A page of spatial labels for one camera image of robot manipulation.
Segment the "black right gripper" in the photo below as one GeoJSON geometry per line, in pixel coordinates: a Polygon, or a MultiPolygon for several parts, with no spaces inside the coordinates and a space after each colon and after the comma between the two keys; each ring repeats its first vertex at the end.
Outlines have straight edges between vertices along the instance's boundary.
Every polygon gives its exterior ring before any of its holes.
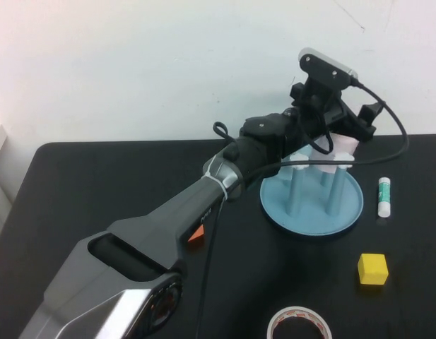
{"type": "Polygon", "coordinates": [[[354,114],[341,99],[340,90],[332,90],[316,81],[294,84],[290,96],[297,111],[297,122],[310,138],[334,133],[367,142],[374,136],[373,121],[381,113],[378,102],[363,105],[359,113],[354,114]]]}

